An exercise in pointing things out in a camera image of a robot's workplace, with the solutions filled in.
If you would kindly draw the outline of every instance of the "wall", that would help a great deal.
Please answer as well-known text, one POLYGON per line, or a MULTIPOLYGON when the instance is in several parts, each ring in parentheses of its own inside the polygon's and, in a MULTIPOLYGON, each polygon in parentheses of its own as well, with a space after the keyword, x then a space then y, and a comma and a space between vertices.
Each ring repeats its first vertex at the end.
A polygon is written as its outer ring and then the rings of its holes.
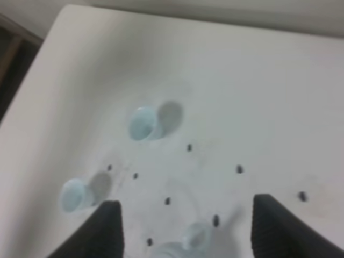
POLYGON ((0 0, 0 13, 44 38, 59 11, 69 3, 344 35, 344 1, 341 0, 0 0))

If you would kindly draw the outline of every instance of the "plastic cup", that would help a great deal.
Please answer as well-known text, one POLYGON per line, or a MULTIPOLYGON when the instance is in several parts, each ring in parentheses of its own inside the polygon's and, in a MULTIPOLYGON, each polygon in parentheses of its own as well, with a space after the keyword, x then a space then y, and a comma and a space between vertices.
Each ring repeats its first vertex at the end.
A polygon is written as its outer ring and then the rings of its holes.
POLYGON ((129 135, 135 141, 155 140, 163 135, 157 113, 151 107, 140 107, 132 116, 129 135))
POLYGON ((64 212, 82 210, 95 204, 94 193, 80 179, 74 178, 63 185, 60 204, 64 212))
POLYGON ((206 258, 212 237, 207 223, 194 223, 185 230, 182 242, 169 242, 156 247, 150 258, 206 258))

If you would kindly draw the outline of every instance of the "table surface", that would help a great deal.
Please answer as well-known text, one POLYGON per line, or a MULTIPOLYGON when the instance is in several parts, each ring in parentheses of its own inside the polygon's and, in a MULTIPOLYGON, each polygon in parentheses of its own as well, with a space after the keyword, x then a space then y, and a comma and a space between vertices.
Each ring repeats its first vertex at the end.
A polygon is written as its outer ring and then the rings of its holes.
POLYGON ((86 220, 59 210, 73 177, 122 202, 126 257, 215 214, 213 256, 253 257, 259 193, 344 248, 343 81, 340 39, 64 8, 0 127, 1 257, 45 257, 86 220), (128 137, 140 106, 163 139, 128 137))

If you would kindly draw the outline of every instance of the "black dot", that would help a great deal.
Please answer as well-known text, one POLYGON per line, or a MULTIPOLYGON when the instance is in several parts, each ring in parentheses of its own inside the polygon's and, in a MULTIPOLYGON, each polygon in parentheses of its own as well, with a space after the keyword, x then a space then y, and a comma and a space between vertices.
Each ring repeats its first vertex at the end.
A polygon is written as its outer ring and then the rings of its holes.
POLYGON ((241 165, 238 165, 238 166, 236 167, 236 172, 237 172, 238 174, 242 174, 242 173, 243 173, 243 167, 242 167, 241 165))
POLYGON ((214 227, 220 226, 220 217, 218 215, 214 215, 213 217, 213 226, 214 227))
POLYGON ((168 197, 165 199, 165 205, 170 205, 171 204, 171 198, 168 197))
POLYGON ((298 197, 299 197, 301 202, 307 202, 308 201, 307 194, 304 191, 299 192, 298 197))
POLYGON ((148 246, 152 246, 152 245, 153 245, 153 239, 148 238, 148 239, 147 239, 147 245, 148 245, 148 246))

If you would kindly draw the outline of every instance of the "small cup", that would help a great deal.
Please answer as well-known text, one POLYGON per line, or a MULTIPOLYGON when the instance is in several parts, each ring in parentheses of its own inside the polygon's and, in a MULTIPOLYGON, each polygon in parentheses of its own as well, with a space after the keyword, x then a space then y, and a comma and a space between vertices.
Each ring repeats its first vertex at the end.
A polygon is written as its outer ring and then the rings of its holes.
POLYGON ((163 135, 156 112, 151 107, 138 108, 129 124, 129 135, 135 141, 155 140, 163 135))
POLYGON ((94 193, 80 179, 74 178, 63 185, 60 204, 64 212, 82 210, 95 204, 94 193))
POLYGON ((211 227, 207 223, 197 222, 191 224, 185 230, 182 238, 182 246, 184 250, 196 250, 205 252, 210 244, 212 237, 211 227))

